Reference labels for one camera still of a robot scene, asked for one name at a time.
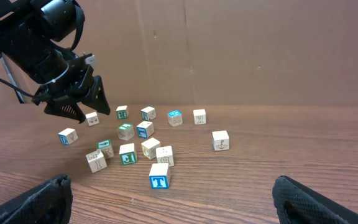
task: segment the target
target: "wood grain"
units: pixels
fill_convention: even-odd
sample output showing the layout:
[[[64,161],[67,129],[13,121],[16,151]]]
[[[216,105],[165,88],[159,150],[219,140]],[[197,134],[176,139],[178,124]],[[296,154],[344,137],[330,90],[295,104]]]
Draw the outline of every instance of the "wood grain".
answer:
[[[173,148],[169,190],[150,188],[156,160],[141,153],[144,140],[116,134],[124,122],[139,124],[145,105],[130,105],[125,121],[100,114],[93,127],[41,106],[9,105],[0,110],[0,204],[64,172],[73,180],[72,223],[278,223],[272,187],[288,175],[358,213],[358,107],[151,106],[153,137]],[[194,125],[200,108],[206,125]],[[171,110],[182,111],[183,125],[168,124]],[[65,128],[79,137],[69,146],[57,137]],[[228,151],[213,151],[211,133],[219,130],[229,133]],[[138,163],[124,167],[115,156],[92,174],[85,155],[105,139],[115,155],[134,142]]]

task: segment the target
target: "toy block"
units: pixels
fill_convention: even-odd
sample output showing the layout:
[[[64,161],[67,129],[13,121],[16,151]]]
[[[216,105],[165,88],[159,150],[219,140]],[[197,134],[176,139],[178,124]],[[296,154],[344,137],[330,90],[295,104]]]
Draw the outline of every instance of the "toy block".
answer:
[[[117,128],[118,138],[128,141],[135,136],[134,127],[131,124],[123,124]]]
[[[116,111],[118,119],[126,119],[129,116],[128,106],[119,106]]]
[[[95,124],[99,124],[98,114],[96,112],[85,115],[86,120],[88,121],[89,126],[94,126]]]
[[[125,144],[119,147],[119,157],[121,163],[125,165],[135,164],[137,162],[135,144]]]
[[[212,132],[212,138],[215,151],[229,150],[229,135],[227,131],[214,131]]]
[[[183,120],[181,118],[181,112],[178,110],[174,110],[168,113],[168,122],[172,125],[172,127],[183,124]]]
[[[150,138],[142,142],[143,155],[149,159],[154,159],[156,156],[155,149],[158,147],[161,147],[161,143],[155,138]]]
[[[153,164],[149,174],[152,189],[168,189],[171,180],[169,164]]]
[[[168,163],[170,167],[173,167],[173,153],[171,146],[158,147],[155,150],[155,155],[157,156],[158,163]]]
[[[151,106],[143,108],[141,112],[142,112],[142,119],[145,121],[151,121],[157,117],[157,115],[155,114],[155,109],[152,108]]]
[[[98,142],[96,145],[96,149],[100,149],[100,151],[102,151],[104,155],[104,158],[106,159],[114,157],[114,151],[112,150],[112,145],[110,140]]]
[[[137,135],[140,138],[149,138],[154,134],[154,125],[151,121],[143,121],[137,127]]]
[[[86,155],[86,159],[88,160],[88,164],[91,168],[92,173],[95,173],[107,167],[103,152],[99,149]]]
[[[206,124],[206,113],[204,109],[193,110],[194,124]]]
[[[59,133],[59,138],[62,144],[71,144],[78,139],[78,136],[74,129],[66,128]]]

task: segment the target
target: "blue block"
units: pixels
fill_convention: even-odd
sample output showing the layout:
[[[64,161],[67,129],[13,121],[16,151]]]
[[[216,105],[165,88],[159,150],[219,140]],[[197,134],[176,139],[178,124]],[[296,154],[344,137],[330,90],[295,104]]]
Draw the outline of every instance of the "blue block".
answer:
[[[145,128],[136,127],[136,129],[137,129],[137,135],[140,138],[148,138],[147,131]]]
[[[168,189],[169,188],[167,176],[164,176],[164,175],[150,176],[150,184],[152,186],[152,189]]]
[[[174,110],[174,111],[169,112],[168,115],[171,117],[179,116],[179,115],[181,115],[181,112],[178,110]]]
[[[146,112],[143,112],[143,111],[142,111],[142,119],[145,120],[145,121],[148,121],[148,120],[149,120],[149,117],[147,116],[147,113],[146,113]]]
[[[59,138],[62,144],[68,144],[66,136],[59,134]]]

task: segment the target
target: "block face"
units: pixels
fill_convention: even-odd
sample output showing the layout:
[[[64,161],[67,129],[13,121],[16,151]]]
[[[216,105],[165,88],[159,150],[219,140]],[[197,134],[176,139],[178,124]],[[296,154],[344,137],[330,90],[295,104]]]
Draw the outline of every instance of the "block face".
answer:
[[[142,109],[142,119],[145,121],[151,121],[157,117],[155,109],[151,106]]]
[[[128,141],[135,136],[134,127],[131,124],[123,124],[118,129],[118,138]]]
[[[107,167],[102,151],[99,149],[86,155],[89,167],[92,173],[102,170]]]
[[[105,159],[114,157],[114,151],[110,140],[98,142],[96,148],[102,151]]]
[[[129,111],[127,106],[119,106],[117,107],[117,117],[118,119],[126,119],[129,116]]]
[[[140,138],[148,138],[154,133],[154,125],[153,122],[143,121],[137,127],[137,135]]]
[[[152,189],[168,189],[169,183],[167,176],[150,176],[150,184]]]
[[[168,163],[170,167],[173,167],[173,152],[171,146],[159,147],[155,150],[158,163]]]
[[[66,145],[69,145],[78,139],[77,133],[72,128],[66,128],[65,130],[61,131],[58,136],[60,142]]]
[[[125,144],[119,148],[119,157],[123,165],[134,164],[137,162],[135,144]]]
[[[173,126],[178,126],[183,124],[183,120],[181,117],[181,112],[178,110],[174,110],[168,113],[168,122]]]
[[[137,162],[136,154],[134,152],[120,154],[119,156],[123,165],[135,164]]]
[[[205,110],[194,110],[194,124],[206,124],[206,113]]]
[[[158,147],[161,147],[161,143],[155,138],[150,138],[149,140],[144,141],[142,143],[143,155],[149,159],[154,159],[156,156],[155,150]]]
[[[95,124],[99,124],[99,118],[96,112],[89,113],[85,116],[89,126],[94,126]]]
[[[171,173],[167,163],[152,165],[149,174],[152,189],[168,189],[170,178]]]
[[[215,151],[223,151],[230,149],[229,135],[227,131],[214,131],[213,135],[213,145]]]

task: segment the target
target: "wooden block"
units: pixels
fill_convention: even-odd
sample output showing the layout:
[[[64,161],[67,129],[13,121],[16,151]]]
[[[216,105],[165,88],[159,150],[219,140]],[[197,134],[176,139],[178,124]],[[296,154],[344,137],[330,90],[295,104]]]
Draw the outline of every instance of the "wooden block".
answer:
[[[168,189],[171,171],[167,163],[153,164],[149,174],[152,189]]]
[[[86,159],[88,160],[88,164],[91,168],[92,173],[95,173],[107,167],[103,153],[99,149],[86,155]]]
[[[227,131],[214,131],[212,132],[212,138],[215,151],[228,150],[230,148]]]
[[[62,144],[71,144],[78,139],[78,136],[74,129],[66,128],[59,133],[59,138]]]
[[[88,121],[89,126],[94,126],[95,124],[99,124],[98,114],[96,112],[85,115],[86,120]]]
[[[173,152],[171,146],[158,147],[155,150],[158,163],[168,163],[170,167],[173,167]]]
[[[135,144],[130,143],[120,146],[119,158],[124,166],[129,164],[135,164],[137,162]]]
[[[155,149],[158,147],[161,147],[161,143],[155,138],[150,138],[142,142],[143,155],[149,159],[154,159],[156,156]]]
[[[131,124],[123,124],[117,128],[118,138],[128,141],[135,136],[134,127]]]
[[[102,151],[104,155],[104,158],[106,159],[114,157],[114,151],[112,150],[112,145],[110,140],[98,142],[96,145],[96,149],[100,149],[100,151]]]
[[[154,125],[151,121],[143,121],[137,127],[137,135],[140,138],[149,138],[152,134],[154,134]]]
[[[204,109],[193,110],[194,124],[206,124],[206,113]]]
[[[126,119],[129,116],[128,106],[119,106],[116,111],[118,119]]]
[[[155,114],[155,109],[152,108],[151,106],[143,108],[141,112],[142,112],[142,119],[145,121],[151,121],[157,117],[157,115]]]
[[[172,127],[183,124],[183,120],[181,118],[181,112],[178,110],[174,110],[168,113],[168,122],[172,125]]]

